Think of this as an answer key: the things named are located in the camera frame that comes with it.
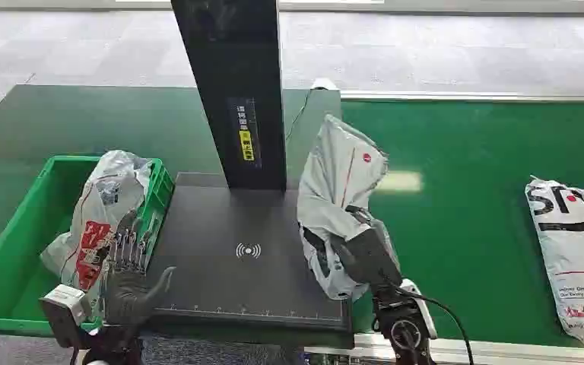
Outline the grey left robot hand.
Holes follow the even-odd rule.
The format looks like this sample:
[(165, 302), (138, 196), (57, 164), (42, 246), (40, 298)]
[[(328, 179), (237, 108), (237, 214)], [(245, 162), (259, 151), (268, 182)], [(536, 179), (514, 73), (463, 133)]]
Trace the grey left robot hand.
[(147, 277), (148, 235), (139, 233), (142, 224), (138, 212), (131, 209), (113, 234), (102, 292), (107, 325), (140, 326), (170, 289), (175, 266), (165, 268), (155, 282)]

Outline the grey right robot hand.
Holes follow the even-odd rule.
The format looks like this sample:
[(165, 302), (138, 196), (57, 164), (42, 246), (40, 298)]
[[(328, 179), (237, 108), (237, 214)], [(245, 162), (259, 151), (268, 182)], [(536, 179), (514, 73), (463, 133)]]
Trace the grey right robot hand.
[(363, 228), (348, 240), (332, 238), (331, 247), (346, 274), (358, 284), (368, 285), (377, 299), (398, 301), (397, 287), (403, 276), (385, 224), (362, 207), (348, 205), (345, 211)]

